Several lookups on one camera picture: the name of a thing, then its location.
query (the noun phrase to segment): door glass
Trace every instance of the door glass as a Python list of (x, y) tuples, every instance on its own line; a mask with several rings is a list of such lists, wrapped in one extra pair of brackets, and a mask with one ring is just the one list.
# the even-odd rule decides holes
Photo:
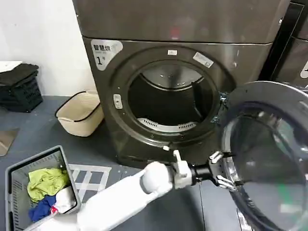
[(249, 213), (268, 226), (308, 230), (306, 131), (258, 109), (242, 112), (226, 131), (234, 155), (227, 171)]

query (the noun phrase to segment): machine door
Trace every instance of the machine door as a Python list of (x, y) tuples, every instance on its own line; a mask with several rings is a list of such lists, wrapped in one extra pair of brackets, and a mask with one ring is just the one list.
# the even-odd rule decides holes
[(234, 90), (220, 119), (222, 172), (256, 230), (308, 230), (308, 96), (275, 82)]

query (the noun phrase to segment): basket handle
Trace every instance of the basket handle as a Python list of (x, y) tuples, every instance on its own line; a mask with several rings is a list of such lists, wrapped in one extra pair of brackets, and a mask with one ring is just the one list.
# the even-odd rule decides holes
[(58, 117), (59, 120), (64, 120), (64, 121), (68, 121), (68, 122), (73, 122), (72, 119), (69, 118), (65, 118), (65, 117)]
[(93, 94), (93, 95), (97, 95), (98, 94), (97, 90), (91, 90), (91, 89), (86, 90), (86, 93)]

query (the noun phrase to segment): dark gray appliance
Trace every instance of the dark gray appliance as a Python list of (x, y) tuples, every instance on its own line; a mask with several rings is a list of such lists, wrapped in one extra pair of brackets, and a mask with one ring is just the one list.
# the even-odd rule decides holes
[(288, 0), (74, 0), (118, 159), (203, 163), (219, 109), (258, 79)]
[(308, 85), (308, 1), (291, 2), (261, 79)]

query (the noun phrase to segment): machine top panel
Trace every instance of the machine top panel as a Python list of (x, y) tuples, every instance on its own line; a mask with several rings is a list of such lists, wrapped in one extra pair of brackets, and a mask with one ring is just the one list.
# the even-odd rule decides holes
[(73, 0), (83, 36), (98, 39), (271, 43), (289, 0)]

